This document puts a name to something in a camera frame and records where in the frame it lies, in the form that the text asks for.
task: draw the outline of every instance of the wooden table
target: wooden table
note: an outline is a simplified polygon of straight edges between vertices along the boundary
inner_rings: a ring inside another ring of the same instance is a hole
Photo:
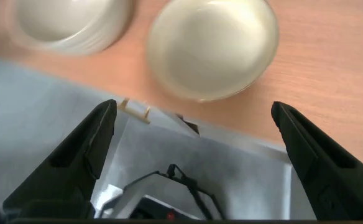
[[[150,74],[145,41],[166,0],[139,1],[123,38],[88,57],[32,52],[10,43],[7,1],[0,0],[2,58],[272,142],[282,139],[270,107],[282,101],[363,162],[363,0],[269,0],[280,26],[274,62],[247,90],[211,103],[176,98]]]

